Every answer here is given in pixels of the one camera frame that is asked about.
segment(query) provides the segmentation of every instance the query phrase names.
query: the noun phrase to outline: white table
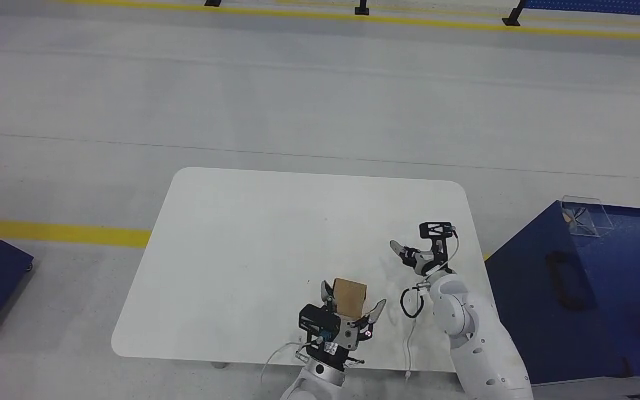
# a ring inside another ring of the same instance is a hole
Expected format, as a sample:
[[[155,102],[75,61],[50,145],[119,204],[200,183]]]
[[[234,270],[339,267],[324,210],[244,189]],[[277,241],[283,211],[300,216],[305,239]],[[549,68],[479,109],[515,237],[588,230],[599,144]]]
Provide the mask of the white table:
[[[373,339],[352,355],[365,368],[404,370],[411,322],[398,301],[419,278],[389,240],[428,249],[418,234],[424,221],[457,227],[460,250],[450,265],[493,300],[467,198],[456,183],[183,169],[140,262],[113,350],[125,357],[262,364],[283,343],[304,337],[299,311],[321,305],[323,279],[341,277],[368,286],[365,308],[388,299]],[[414,370],[453,371],[429,301],[418,321]],[[282,352],[273,363],[299,364],[293,353]]]

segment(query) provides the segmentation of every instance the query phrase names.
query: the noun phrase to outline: black cable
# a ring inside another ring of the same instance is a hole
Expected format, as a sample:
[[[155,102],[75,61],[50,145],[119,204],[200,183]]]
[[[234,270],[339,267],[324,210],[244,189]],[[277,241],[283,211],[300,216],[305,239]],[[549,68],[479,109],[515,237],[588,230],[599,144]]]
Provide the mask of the black cable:
[[[402,295],[400,296],[400,307],[402,308],[402,312],[404,313],[404,315],[406,315],[411,319],[417,318],[418,315],[420,315],[420,312],[422,312],[422,309],[424,308],[424,299],[422,298],[422,296],[420,296],[420,306],[418,307],[418,310],[416,311],[415,314],[409,314],[407,312],[407,309],[404,307],[404,296],[406,296],[406,294],[413,289],[417,290],[418,293],[420,293],[420,289],[417,286],[414,286],[412,288],[405,289],[404,292],[402,292]]]

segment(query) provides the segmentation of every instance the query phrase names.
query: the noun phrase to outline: white cable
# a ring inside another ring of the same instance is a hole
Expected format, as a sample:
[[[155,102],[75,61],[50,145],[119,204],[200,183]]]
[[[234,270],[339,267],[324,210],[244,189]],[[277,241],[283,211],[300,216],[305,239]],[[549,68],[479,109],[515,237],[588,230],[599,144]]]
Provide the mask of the white cable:
[[[302,349],[303,347],[309,346],[310,344],[311,344],[311,342],[310,343],[287,342],[284,345],[282,345],[282,347],[280,347],[278,350],[276,350],[273,353],[271,353],[269,358],[267,358],[267,362],[264,363],[264,366],[262,367],[262,371],[260,372],[260,384],[262,385],[262,375],[264,375],[264,371],[267,369],[267,365],[269,365],[269,361],[271,361],[273,356],[275,356],[276,354],[278,354],[279,352],[284,350],[287,346],[294,346],[294,345],[295,346],[301,346],[300,349]]]
[[[438,270],[444,268],[447,264],[449,264],[451,260],[453,260],[453,257],[455,257],[456,254],[458,254],[458,249],[460,249],[460,239],[458,238],[458,235],[456,235],[455,238],[456,238],[456,249],[453,251],[453,254],[451,255],[451,257],[449,257],[449,259],[445,261],[444,264],[435,267]],[[416,307],[418,307],[419,302],[420,302],[420,291],[416,290]],[[416,322],[417,322],[417,318],[414,318],[413,323],[411,324],[411,331],[409,332],[409,336],[407,337],[407,353],[409,354],[409,369],[407,369],[407,371],[404,373],[405,385],[407,384],[407,382],[409,381],[409,377],[411,376],[412,360],[411,360],[411,346],[409,342],[411,341],[411,336],[413,335],[413,331],[416,329]]]
[[[419,302],[420,302],[420,291],[416,290],[416,307],[418,307]],[[409,377],[411,376],[412,360],[411,360],[411,347],[409,345],[409,342],[411,341],[411,336],[413,335],[413,331],[416,329],[417,322],[418,322],[418,319],[414,318],[411,324],[411,331],[409,332],[409,336],[407,337],[407,353],[409,353],[409,369],[407,369],[407,371],[404,373],[405,385],[407,384],[407,381],[409,381]]]
[[[458,238],[458,235],[456,235],[455,238],[456,238],[456,249],[454,250],[454,252],[451,255],[451,257],[449,257],[449,259],[447,261],[445,261],[442,265],[436,265],[435,267],[433,267],[429,271],[427,271],[427,273],[424,275],[425,277],[428,278],[431,275],[433,275],[436,271],[440,271],[447,264],[449,264],[451,262],[451,260],[453,260],[453,257],[455,257],[456,254],[458,254],[458,250],[460,249],[460,239]]]

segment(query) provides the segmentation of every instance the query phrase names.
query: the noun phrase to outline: blue barrier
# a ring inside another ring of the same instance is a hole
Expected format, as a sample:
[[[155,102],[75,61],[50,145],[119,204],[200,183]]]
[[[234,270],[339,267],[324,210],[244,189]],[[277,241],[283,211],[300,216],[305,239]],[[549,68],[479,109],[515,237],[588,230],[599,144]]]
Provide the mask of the blue barrier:
[[[640,15],[640,0],[528,0],[525,8]]]

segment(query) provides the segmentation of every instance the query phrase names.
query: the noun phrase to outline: cable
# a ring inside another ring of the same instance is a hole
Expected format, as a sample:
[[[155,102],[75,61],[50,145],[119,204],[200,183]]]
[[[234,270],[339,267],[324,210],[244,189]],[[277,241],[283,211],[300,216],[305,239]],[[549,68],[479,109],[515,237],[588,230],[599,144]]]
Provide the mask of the cable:
[[[407,293],[409,293],[410,290],[416,290],[416,307],[418,307],[418,309],[416,310],[415,314],[409,314],[409,312],[407,311],[407,309],[404,307],[404,296],[406,296]],[[402,292],[402,295],[400,295],[400,308],[402,308],[402,312],[404,313],[404,315],[406,315],[407,317],[411,318],[411,319],[415,319],[418,317],[418,315],[420,315],[420,312],[422,312],[422,309],[424,308],[424,299],[420,296],[420,288],[417,286],[414,286],[412,288],[407,288]]]
[[[447,264],[449,264],[451,260],[453,260],[453,257],[455,257],[456,254],[458,254],[458,250],[460,249],[460,239],[458,238],[458,234],[456,233],[456,231],[453,231],[453,236],[455,236],[456,238],[456,249],[453,251],[453,254],[451,255],[451,257],[449,257],[449,259],[445,261],[444,264],[438,267],[439,270],[444,268]]]
[[[264,363],[264,366],[262,367],[262,371],[260,371],[260,384],[262,385],[262,375],[264,375],[264,371],[267,369],[267,365],[269,365],[269,361],[271,361],[273,356],[275,356],[276,354],[278,354],[279,352],[284,350],[287,346],[294,346],[294,345],[295,346],[301,346],[300,349],[302,349],[304,347],[309,346],[310,344],[311,344],[311,342],[309,342],[309,343],[287,342],[284,345],[282,345],[282,347],[280,347],[278,350],[276,350],[273,353],[271,353],[269,358],[267,358],[267,362]]]
[[[424,306],[424,299],[420,296],[420,291],[416,292],[416,304],[418,304],[418,298],[420,298],[420,300],[422,300],[422,304],[420,305],[420,308],[416,312],[416,316],[418,314],[420,314],[420,311],[422,310],[422,307]],[[407,372],[404,373],[404,384],[405,385],[407,384],[407,382],[409,381],[409,377],[411,376],[412,360],[411,360],[411,347],[409,346],[409,342],[411,341],[411,336],[413,335],[413,331],[416,329],[416,323],[417,322],[418,322],[418,320],[416,320],[414,318],[413,319],[413,323],[411,324],[411,332],[409,332],[409,336],[407,337],[407,353],[409,353],[409,369],[407,370]]]

